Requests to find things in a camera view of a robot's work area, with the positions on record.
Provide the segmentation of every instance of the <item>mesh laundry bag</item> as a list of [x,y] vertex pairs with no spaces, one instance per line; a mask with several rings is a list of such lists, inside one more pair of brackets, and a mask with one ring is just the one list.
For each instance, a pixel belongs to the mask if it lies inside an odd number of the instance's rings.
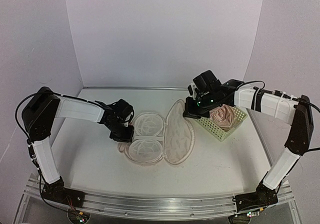
[[155,164],[163,158],[178,165],[188,158],[195,144],[195,131],[183,118],[184,102],[178,100],[169,111],[166,122],[156,113],[138,115],[133,126],[134,142],[120,143],[118,149],[133,162]]

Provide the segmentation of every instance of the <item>white arm segment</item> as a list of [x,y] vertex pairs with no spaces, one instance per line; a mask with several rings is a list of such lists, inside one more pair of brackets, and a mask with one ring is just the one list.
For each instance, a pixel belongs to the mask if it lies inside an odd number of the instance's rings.
[[[255,92],[256,90],[252,87],[240,88],[234,93],[234,105],[236,107],[251,109],[252,102],[255,101],[253,100]],[[291,125],[296,111],[294,105],[298,105],[298,102],[265,93],[261,99],[261,113],[280,119]]]
[[94,123],[101,121],[104,110],[92,103],[68,97],[59,97],[60,103],[56,111],[56,118],[74,118]]
[[[92,103],[67,97],[59,97],[60,103],[56,111],[56,118],[74,118],[94,123],[101,121],[104,110]],[[33,144],[36,160],[40,166],[44,180],[51,184],[60,179],[54,156],[49,143],[49,137]]]
[[44,180],[49,184],[58,181],[60,174],[52,154],[49,137],[44,140],[35,141],[32,143],[32,146]]
[[300,155],[292,153],[288,148],[284,148],[270,171],[264,177],[263,185],[271,190],[277,188],[281,180],[288,174],[300,157]]

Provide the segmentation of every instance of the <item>robotic arm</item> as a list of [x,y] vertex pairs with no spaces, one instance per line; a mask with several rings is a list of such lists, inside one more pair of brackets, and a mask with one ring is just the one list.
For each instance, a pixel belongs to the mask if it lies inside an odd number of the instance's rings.
[[57,94],[48,87],[42,87],[23,109],[22,120],[28,133],[30,158],[46,183],[43,198],[66,205],[71,199],[75,207],[81,207],[84,196],[81,191],[64,188],[56,167],[49,143],[55,118],[74,118],[105,125],[111,131],[111,139],[129,143],[132,142],[134,127],[126,124],[133,115],[133,107],[123,99],[107,105]]
[[234,79],[221,84],[210,70],[203,72],[188,87],[192,97],[186,98],[183,113],[186,118],[208,118],[210,110],[225,104],[264,113],[291,125],[284,150],[256,191],[235,196],[238,213],[265,208],[278,202],[276,188],[299,158],[308,151],[314,129],[307,96],[297,98],[277,90],[246,87],[247,84],[249,83]]

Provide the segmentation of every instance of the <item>green basket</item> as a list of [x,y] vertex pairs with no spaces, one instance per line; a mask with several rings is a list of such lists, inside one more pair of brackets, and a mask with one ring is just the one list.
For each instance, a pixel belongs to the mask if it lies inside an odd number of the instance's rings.
[[220,142],[223,142],[240,126],[243,120],[246,119],[248,116],[244,111],[240,110],[237,107],[232,107],[232,109],[235,114],[235,121],[234,121],[233,127],[228,131],[225,131],[222,128],[220,128],[209,118],[202,117],[200,119],[196,119],[196,122],[198,122],[201,126],[203,126],[209,133],[215,136]]

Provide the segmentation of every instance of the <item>white wall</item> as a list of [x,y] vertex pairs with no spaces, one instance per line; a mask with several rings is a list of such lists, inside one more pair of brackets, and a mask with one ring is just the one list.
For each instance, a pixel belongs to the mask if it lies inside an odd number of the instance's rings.
[[[310,97],[320,107],[320,0],[263,0],[245,80],[264,80],[268,90]],[[312,147],[320,146],[320,115]],[[272,158],[284,148],[289,126],[255,115]],[[319,223],[320,152],[305,154],[289,175],[302,222]]]
[[243,79],[262,0],[66,0],[85,86]]
[[0,222],[10,224],[35,170],[15,123],[17,104],[43,85],[76,95],[83,84],[65,0],[0,0],[0,40]]

